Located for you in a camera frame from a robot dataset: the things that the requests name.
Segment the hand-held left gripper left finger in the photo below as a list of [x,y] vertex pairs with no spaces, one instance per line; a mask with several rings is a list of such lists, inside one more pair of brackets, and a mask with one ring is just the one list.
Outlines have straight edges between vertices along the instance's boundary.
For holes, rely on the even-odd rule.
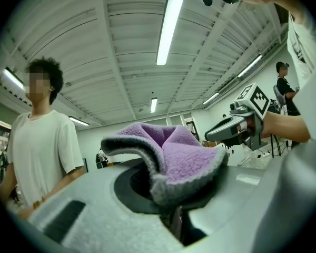
[[143,164],[97,170],[49,198],[29,222],[73,252],[179,252],[149,187]]

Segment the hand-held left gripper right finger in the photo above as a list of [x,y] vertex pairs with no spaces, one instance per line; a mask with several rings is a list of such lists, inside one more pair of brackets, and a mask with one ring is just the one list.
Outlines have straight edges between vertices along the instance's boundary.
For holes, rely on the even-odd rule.
[[186,225],[210,235],[223,227],[246,203],[264,170],[221,167],[217,175],[183,205]]

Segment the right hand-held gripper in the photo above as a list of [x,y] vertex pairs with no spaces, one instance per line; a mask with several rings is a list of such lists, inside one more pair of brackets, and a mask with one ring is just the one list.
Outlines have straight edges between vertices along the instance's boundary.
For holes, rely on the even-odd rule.
[[[256,83],[243,88],[238,97],[230,104],[230,115],[205,133],[207,141],[224,141],[236,136],[251,150],[265,146],[261,141],[263,120],[269,108],[269,99]],[[238,125],[249,116],[255,118],[255,135],[238,133]]]

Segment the person's right hand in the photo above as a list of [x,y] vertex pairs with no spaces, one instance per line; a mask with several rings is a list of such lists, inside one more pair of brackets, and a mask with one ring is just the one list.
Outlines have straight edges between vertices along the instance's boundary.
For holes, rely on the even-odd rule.
[[245,133],[251,136],[255,135],[255,118],[254,116],[249,116],[247,118],[244,118],[242,122],[236,127],[238,130],[238,133]]

